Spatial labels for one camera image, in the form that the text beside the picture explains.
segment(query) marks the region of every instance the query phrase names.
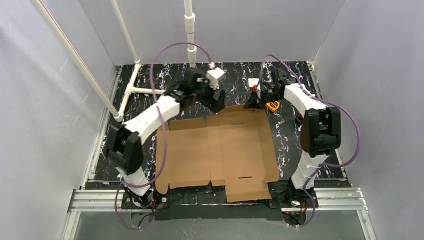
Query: flattened cardboard box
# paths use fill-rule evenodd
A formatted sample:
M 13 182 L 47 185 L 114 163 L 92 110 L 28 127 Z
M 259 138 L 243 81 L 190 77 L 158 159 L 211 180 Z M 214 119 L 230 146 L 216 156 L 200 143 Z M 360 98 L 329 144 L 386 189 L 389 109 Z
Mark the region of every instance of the flattened cardboard box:
M 167 158 L 156 189 L 225 186 L 227 202 L 270 199 L 267 183 L 279 179 L 270 125 L 263 110 L 242 105 L 217 115 L 172 120 Z M 156 171 L 164 157 L 162 129 L 156 135 Z

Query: gray wall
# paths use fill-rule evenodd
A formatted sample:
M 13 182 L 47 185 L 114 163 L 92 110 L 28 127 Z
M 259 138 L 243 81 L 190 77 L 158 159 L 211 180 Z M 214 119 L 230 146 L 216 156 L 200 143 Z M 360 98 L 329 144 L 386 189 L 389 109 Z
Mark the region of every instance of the gray wall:
M 313 61 L 345 0 L 193 0 L 194 41 L 215 62 Z M 110 1 L 80 0 L 115 65 L 133 64 Z M 187 40 L 183 0 L 118 0 L 141 62 Z M 167 51 L 159 62 L 187 62 L 187 47 Z M 206 62 L 199 49 L 197 60 Z
M 77 0 L 44 0 L 100 85 L 115 67 Z M 0 239 L 59 239 L 104 105 L 30 1 L 0 1 Z
M 347 0 L 316 60 L 323 98 L 359 121 L 363 145 L 346 168 L 378 239 L 423 239 L 424 2 Z M 342 123 L 347 160 L 355 130 Z

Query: robotic arm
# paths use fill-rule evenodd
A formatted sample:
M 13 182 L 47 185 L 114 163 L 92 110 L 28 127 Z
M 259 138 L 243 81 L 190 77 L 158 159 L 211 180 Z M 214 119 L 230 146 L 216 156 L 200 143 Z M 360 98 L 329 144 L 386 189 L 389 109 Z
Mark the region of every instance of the robotic arm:
M 105 145 L 106 157 L 116 167 L 125 181 L 132 185 L 144 185 L 147 180 L 143 163 L 142 145 L 146 139 L 161 125 L 158 108 L 166 122 L 178 115 L 183 109 L 195 102 L 202 103 L 212 112 L 225 108 L 224 91 L 219 91 L 219 81 L 225 73 L 215 64 L 209 63 L 209 70 L 188 67 L 184 79 L 171 85 L 158 99 L 137 117 L 124 124 L 113 122 L 109 128 L 109 137 Z M 151 194 L 146 194 L 150 185 L 145 187 L 125 187 L 125 191 L 138 203 L 146 207 L 151 202 Z
M 308 178 L 319 168 L 331 150 L 341 144 L 341 116 L 337 107 L 328 107 L 312 99 L 312 94 L 304 84 L 297 83 L 286 69 L 278 68 L 271 72 L 273 85 L 264 82 L 257 86 L 258 78 L 249 78 L 251 95 L 245 108 L 262 108 L 271 101 L 287 100 L 303 116 L 300 132 L 302 153 L 297 169 L 291 176 L 285 197 L 288 202 L 304 202 L 308 196 L 303 191 Z M 305 186 L 311 194 L 315 176 Z

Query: brown cardboard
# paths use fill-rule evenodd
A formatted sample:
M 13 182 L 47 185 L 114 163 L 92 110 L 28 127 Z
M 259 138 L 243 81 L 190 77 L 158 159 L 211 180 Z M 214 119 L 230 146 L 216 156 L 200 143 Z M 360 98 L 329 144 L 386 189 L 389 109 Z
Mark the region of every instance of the brown cardboard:
M 206 118 L 171 120 L 167 157 L 156 189 L 165 194 L 180 187 L 225 186 L 227 202 L 270 199 L 267 183 L 279 171 L 271 130 L 263 110 L 227 107 Z M 156 171 L 164 154 L 164 138 L 156 136 Z

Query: orange tape measure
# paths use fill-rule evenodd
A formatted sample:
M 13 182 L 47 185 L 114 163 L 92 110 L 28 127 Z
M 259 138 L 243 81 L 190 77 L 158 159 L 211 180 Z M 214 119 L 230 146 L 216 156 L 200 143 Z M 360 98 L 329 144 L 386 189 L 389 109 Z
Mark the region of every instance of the orange tape measure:
M 279 101 L 270 101 L 270 102 L 267 102 L 265 105 L 273 113 L 275 113 L 280 108 Z

